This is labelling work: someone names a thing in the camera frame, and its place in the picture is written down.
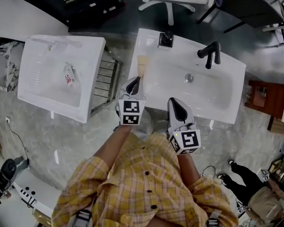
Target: black pants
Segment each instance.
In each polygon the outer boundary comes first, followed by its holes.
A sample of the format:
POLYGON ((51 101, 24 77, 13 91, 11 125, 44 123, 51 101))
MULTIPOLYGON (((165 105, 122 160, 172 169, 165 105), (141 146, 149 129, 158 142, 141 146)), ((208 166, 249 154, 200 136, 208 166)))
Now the black pants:
POLYGON ((257 174, 250 171, 247 167, 233 163, 231 165, 231 170, 242 177, 246 186, 234 182, 228 175, 223 177, 223 182, 226 184, 228 189, 232 190, 238 200, 247 206, 251 197, 262 187, 264 187, 265 184, 261 182, 257 174))

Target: sink drain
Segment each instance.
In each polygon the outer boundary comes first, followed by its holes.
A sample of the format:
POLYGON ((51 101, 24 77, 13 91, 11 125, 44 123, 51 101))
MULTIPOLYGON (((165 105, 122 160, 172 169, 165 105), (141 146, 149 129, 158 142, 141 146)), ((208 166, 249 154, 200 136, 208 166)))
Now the sink drain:
POLYGON ((192 82, 193 80, 194 80, 194 77, 193 77, 192 74, 188 73, 188 74, 185 75, 185 82, 190 83, 190 82, 192 82))

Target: power outlet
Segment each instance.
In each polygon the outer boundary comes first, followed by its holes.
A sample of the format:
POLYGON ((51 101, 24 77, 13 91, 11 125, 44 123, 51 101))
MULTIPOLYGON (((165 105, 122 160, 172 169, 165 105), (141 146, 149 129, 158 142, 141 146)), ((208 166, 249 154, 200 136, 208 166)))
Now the power outlet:
POLYGON ((7 117, 7 116, 5 116, 5 121, 6 121, 7 123, 10 123, 10 122, 11 122, 10 118, 7 117))

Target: plaid shirt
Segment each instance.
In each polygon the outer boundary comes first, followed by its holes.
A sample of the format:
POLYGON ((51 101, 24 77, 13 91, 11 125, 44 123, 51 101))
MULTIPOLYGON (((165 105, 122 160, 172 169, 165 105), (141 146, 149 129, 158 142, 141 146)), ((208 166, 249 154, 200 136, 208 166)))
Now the plaid shirt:
POLYGON ((58 199, 53 227, 67 226, 96 195, 93 226, 145 227, 156 216, 181 226, 204 227, 214 210, 221 211, 222 226, 238 226, 215 180, 204 176, 189 187, 183 184, 174 149, 157 133, 147 142, 131 133, 110 171, 98 157, 83 161, 58 199))

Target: white sink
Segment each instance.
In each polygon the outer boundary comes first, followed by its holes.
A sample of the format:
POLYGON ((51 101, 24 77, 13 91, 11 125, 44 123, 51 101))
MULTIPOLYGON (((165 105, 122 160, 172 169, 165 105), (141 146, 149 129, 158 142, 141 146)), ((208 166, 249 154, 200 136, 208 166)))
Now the white sink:
POLYGON ((197 56, 205 45, 174 36, 170 50, 158 49, 159 35, 158 31, 139 29, 128 77, 138 75, 137 55, 149 56, 143 77, 146 106, 166 111, 168 99, 176 97, 194 116, 235 123, 246 65, 221 53, 221 64, 213 62, 208 70, 207 57, 197 56), (186 74, 193 76, 192 82, 185 81, 186 74))

